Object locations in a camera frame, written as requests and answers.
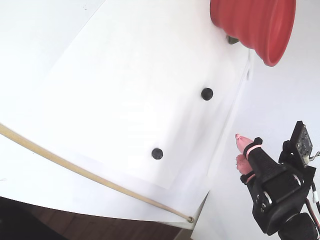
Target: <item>black dot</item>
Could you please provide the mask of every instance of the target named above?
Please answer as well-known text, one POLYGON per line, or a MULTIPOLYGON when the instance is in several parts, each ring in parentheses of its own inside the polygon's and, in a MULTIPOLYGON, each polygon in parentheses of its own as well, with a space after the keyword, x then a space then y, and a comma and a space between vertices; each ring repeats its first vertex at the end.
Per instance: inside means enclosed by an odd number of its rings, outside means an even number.
POLYGON ((211 88, 205 88, 201 92, 201 97, 203 100, 209 101, 214 95, 214 91, 211 88))
POLYGON ((152 154, 152 157, 157 160, 162 159, 162 157, 164 156, 164 153, 159 148, 153 149, 151 154, 152 154))

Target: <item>red bowl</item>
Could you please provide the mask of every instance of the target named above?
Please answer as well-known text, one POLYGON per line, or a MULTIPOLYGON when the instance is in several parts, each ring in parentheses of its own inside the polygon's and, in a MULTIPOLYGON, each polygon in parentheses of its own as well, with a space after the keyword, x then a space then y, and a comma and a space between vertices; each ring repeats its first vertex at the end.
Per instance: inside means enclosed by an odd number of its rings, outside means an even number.
POLYGON ((267 66, 285 53, 295 21, 296 0, 211 0, 217 27, 254 49, 267 66))

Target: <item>white surface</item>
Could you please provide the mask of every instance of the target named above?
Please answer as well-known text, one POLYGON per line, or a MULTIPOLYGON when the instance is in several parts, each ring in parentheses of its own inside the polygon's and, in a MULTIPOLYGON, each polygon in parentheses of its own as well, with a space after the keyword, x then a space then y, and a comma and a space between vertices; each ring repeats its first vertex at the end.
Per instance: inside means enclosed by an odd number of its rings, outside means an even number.
MULTIPOLYGON (((251 139, 261 137, 263 149, 277 161, 283 142, 302 120, 314 146, 313 154, 320 149, 319 10, 318 1, 298 1, 292 36, 279 64, 270 68, 255 58, 253 80, 246 83, 225 149, 213 160, 217 168, 214 185, 192 239, 279 239, 277 234, 263 234, 252 216, 252 199, 235 165, 239 151, 234 137, 235 133, 251 139)), ((320 167, 319 159, 310 165, 320 167)), ((319 188, 319 170, 314 181, 319 188)))
POLYGON ((106 2, 45 83, 52 138, 166 189, 190 155, 208 163, 203 149, 217 142, 229 110, 221 106, 239 81, 208 16, 207 0, 106 2), (201 99, 205 87, 212 101, 201 99))
POLYGON ((0 100, 39 85, 104 0, 1 0, 0 100))
MULTIPOLYGON (((3 98, 0 106, 5 114, 0 121, 101 177, 193 215, 208 192, 208 166, 248 60, 245 47, 228 45, 223 31, 213 26, 209 2, 105 2, 44 86, 32 78, 28 81, 36 90, 27 88, 18 97, 3 98), (120 81, 125 91, 119 90, 120 81), (211 101, 200 97, 205 87, 214 91, 211 101), (119 95, 123 104, 136 104, 132 107, 139 114, 121 108, 119 95), (127 113, 130 121, 119 117, 127 113), (145 124, 146 129, 137 125, 141 136, 132 134, 131 120, 145 124), (120 141, 114 130, 121 133, 123 126, 130 131, 123 131, 120 141), (61 135, 50 139, 55 131, 61 135), (134 137, 132 145, 125 145, 126 134, 134 137), (135 140, 140 138, 145 138, 146 146, 135 140), (155 146, 164 151, 160 161, 150 157, 155 146), (150 167, 137 164, 149 175, 134 171, 137 167, 132 170, 135 162, 126 171, 120 171, 126 164, 120 170, 113 164, 126 160, 132 149, 149 155, 150 167)), ((0 182, 3 197, 97 216, 184 221, 56 166, 3 137, 0 140, 0 179, 6 179, 0 182)))

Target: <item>wire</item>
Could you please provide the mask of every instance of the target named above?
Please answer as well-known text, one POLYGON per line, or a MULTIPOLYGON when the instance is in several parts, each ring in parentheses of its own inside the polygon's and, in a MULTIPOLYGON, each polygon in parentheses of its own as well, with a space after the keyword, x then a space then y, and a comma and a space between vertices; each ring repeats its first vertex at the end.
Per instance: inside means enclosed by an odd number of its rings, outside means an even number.
POLYGON ((320 223, 319 223, 319 220, 311 207, 311 204, 310 204, 310 201, 308 198, 305 199, 305 204, 306 204, 306 208, 308 209, 308 211, 311 215, 313 222, 315 223, 316 229, 318 230, 318 233, 320 235, 320 223))
POLYGON ((309 157, 309 161, 312 162, 316 157, 320 156, 320 151, 318 151, 314 156, 309 157))
POLYGON ((311 188, 312 188, 312 192, 314 192, 314 191, 316 191, 317 189, 316 189, 316 185, 315 185, 315 182, 314 181, 312 181, 312 183, 311 183, 311 188))
POLYGON ((318 212, 320 214, 320 203, 319 203, 318 193, 317 193, 315 182, 313 180, 311 183, 311 188, 313 192, 313 203, 316 204, 316 208, 318 209, 318 212))

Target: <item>wooden floor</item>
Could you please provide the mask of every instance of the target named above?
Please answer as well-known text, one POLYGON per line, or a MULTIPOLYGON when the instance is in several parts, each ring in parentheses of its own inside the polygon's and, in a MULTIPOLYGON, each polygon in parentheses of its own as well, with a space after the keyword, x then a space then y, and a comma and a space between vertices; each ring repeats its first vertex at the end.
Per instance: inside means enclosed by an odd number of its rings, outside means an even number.
POLYGON ((173 240, 180 231, 158 222, 88 216, 28 204, 24 208, 69 240, 173 240))

